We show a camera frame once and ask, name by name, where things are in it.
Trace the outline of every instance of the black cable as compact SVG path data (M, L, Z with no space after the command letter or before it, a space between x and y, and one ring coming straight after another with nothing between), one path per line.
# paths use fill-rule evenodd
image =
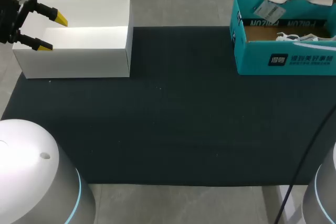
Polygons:
M331 108L331 110L328 112L328 114L325 116L325 118L323 119L323 121L321 122L321 124L319 125L319 127L317 128L317 130L315 131L314 133L314 136L312 137L312 139L310 140L306 150L304 151L304 154L300 160L300 163L294 173L294 176L293 176L293 179L292 181L290 182L290 185L288 187L288 190L286 192L286 195L285 195L285 198L283 199L283 202L281 204L281 207L280 207L280 210L278 212L278 215L277 215L277 218L275 219L274 221L274 224L278 224L279 223L279 220L281 218L281 215L283 213L283 210L285 208L285 205L287 203L287 200L288 200L288 197L290 195L290 192L292 191L292 188L293 188L293 185L295 184L295 181L301 171L301 168L307 158L307 155L309 153L309 151L311 150L313 144L315 143L315 140L317 139L317 137L319 136L320 132L322 131L322 129L324 128L325 124L328 122L329 118L333 115L333 113L335 112L336 110L336 104Z

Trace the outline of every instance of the tile floor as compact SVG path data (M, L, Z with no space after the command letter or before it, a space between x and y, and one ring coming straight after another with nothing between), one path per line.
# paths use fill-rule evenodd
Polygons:
M227 26L233 0L131 0L136 26ZM0 115L20 67L0 45ZM97 224L267 224L261 187L91 185ZM304 188L294 193L298 206Z

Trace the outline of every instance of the white cardboard box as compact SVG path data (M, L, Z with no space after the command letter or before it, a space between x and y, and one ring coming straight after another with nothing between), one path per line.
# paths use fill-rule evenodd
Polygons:
M21 43L13 52L26 78L129 77L133 38L130 0L38 0L58 9L68 27L29 13L21 33L53 45L34 51Z

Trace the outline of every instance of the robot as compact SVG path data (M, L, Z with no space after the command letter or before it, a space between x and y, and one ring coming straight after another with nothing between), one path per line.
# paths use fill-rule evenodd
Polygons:
M51 21L68 26L68 21L57 9L40 4L37 0L27 0L22 5L19 4L18 0L0 0L0 42L5 44L19 41L35 51L51 51L51 44L38 38L34 39L23 35L20 32L20 28L29 12L34 11L48 17Z

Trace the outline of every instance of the black mat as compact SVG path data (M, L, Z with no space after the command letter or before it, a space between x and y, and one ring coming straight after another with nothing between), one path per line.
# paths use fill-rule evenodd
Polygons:
M336 77L239 76L227 27L135 28L130 79L26 80L3 119L46 128L89 183L289 184ZM298 184L336 140L333 117Z

